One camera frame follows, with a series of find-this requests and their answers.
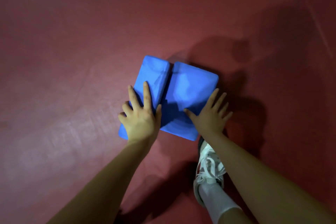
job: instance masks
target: blue foam block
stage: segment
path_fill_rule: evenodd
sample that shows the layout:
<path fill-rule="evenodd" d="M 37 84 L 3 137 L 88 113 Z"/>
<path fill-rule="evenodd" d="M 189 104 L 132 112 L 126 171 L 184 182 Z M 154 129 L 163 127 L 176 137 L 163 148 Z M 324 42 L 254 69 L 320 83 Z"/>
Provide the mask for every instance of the blue foam block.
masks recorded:
<path fill-rule="evenodd" d="M 170 63 L 152 56 L 145 56 L 143 59 L 138 77 L 134 84 L 134 90 L 137 94 L 140 105 L 144 106 L 144 82 L 147 81 L 152 96 L 153 113 L 160 103 L 163 90 L 169 75 Z M 119 129 L 119 136 L 128 139 L 124 125 Z"/>
<path fill-rule="evenodd" d="M 218 75 L 176 62 L 170 76 L 161 100 L 161 130 L 195 141 L 198 132 L 183 109 L 199 115 L 216 88 Z"/>

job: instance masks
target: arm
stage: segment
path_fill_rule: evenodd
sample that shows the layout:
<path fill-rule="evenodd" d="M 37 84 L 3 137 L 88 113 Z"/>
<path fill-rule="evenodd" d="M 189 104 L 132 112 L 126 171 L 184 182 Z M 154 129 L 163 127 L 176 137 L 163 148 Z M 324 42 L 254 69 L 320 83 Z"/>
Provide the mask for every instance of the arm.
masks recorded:
<path fill-rule="evenodd" d="M 156 140 L 161 124 L 161 105 L 154 117 L 147 83 L 143 86 L 143 108 L 131 86 L 128 93 L 133 110 L 126 102 L 122 106 L 124 113 L 118 116 L 127 131 L 126 147 L 49 224 L 113 223 L 132 176 Z"/>
<path fill-rule="evenodd" d="M 199 116 L 185 110 L 203 138 L 213 147 L 247 206 L 260 223 L 336 223 L 334 213 L 222 133 L 232 112 L 219 109 L 223 94 L 210 96 Z"/>

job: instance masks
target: person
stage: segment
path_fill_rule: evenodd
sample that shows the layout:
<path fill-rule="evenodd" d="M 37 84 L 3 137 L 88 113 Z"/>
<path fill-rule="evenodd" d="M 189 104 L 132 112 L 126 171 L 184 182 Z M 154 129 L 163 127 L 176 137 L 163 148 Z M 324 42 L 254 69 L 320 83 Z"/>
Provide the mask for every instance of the person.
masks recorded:
<path fill-rule="evenodd" d="M 259 223 L 336 223 L 335 214 L 297 185 L 230 141 L 222 132 L 232 112 L 221 108 L 225 94 L 215 101 L 218 89 L 198 116 L 185 109 L 201 135 L 199 164 L 194 181 L 197 201 L 213 223 L 251 223 L 241 208 L 223 191 L 223 174 L 234 185 Z M 148 154 L 161 125 L 161 105 L 152 112 L 149 86 L 143 85 L 143 107 L 132 86 L 118 115 L 128 142 L 48 223 L 112 223 L 134 172 Z"/>

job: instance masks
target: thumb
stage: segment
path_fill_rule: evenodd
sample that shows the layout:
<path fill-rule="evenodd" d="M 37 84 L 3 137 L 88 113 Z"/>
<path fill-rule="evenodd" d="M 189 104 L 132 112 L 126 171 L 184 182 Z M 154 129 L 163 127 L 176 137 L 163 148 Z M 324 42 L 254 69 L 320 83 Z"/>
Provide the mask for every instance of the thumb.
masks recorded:
<path fill-rule="evenodd" d="M 161 117 L 162 117 L 162 105 L 158 105 L 156 108 L 155 120 L 156 124 L 161 127 Z"/>
<path fill-rule="evenodd" d="M 195 119 L 196 119 L 197 116 L 192 111 L 190 111 L 187 108 L 185 108 L 184 112 L 191 119 L 192 122 L 195 121 Z"/>

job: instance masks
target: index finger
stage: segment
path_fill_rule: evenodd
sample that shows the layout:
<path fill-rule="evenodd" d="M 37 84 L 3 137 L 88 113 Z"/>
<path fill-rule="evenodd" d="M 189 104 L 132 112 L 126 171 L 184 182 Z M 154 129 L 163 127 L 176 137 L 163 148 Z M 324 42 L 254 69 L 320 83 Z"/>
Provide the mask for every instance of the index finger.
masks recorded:
<path fill-rule="evenodd" d="M 133 87 L 130 85 L 128 86 L 128 97 L 129 97 L 129 101 L 131 101 L 133 110 L 139 109 L 140 105 L 137 99 L 137 95 L 135 94 Z"/>
<path fill-rule="evenodd" d="M 149 91 L 149 85 L 147 82 L 143 82 L 143 108 L 146 110 L 152 109 L 151 92 Z"/>
<path fill-rule="evenodd" d="M 210 95 L 210 97 L 209 97 L 207 103 L 205 104 L 205 107 L 206 107 L 206 108 L 212 108 L 213 102 L 214 102 L 215 99 L 216 99 L 216 96 L 217 96 L 218 91 L 219 91 L 219 88 L 215 89 L 215 90 L 213 91 L 213 93 Z"/>

